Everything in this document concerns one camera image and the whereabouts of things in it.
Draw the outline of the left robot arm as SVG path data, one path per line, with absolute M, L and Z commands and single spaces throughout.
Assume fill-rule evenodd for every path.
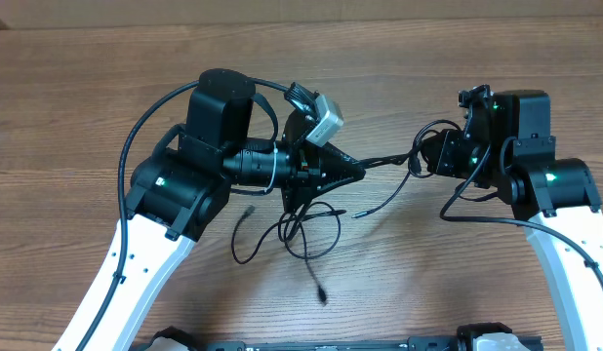
M 299 84 L 282 89 L 293 106 L 267 139 L 248 135 L 255 107 L 271 105 L 264 81 L 222 68 L 184 86 L 187 117 L 132 173 L 117 172 L 119 219 L 92 285 L 56 346 L 126 350 L 157 295 L 231 194 L 282 195 L 284 222 L 301 228 L 321 195 L 364 177 L 363 166 L 331 143 L 339 107 Z

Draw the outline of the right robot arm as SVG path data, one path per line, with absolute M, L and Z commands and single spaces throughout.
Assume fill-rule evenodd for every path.
M 540 90 L 494 93 L 487 85 L 459 93 L 461 129 L 419 141 L 427 169 L 493 187 L 512 209 L 498 218 L 524 229 L 551 294 L 569 350 L 603 350 L 602 199 L 588 165 L 559 159 L 550 98 Z

